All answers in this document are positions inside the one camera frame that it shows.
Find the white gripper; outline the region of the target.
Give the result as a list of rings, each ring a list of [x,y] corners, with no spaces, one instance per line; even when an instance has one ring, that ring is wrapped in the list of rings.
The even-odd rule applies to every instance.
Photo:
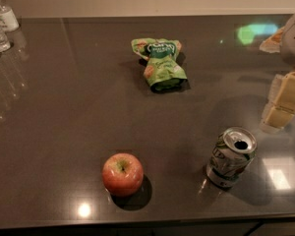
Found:
[[[295,13],[284,28],[264,40],[260,51],[279,53],[282,60],[295,68]],[[276,74],[271,83],[260,128],[275,134],[284,129],[295,116],[295,70],[286,75]]]

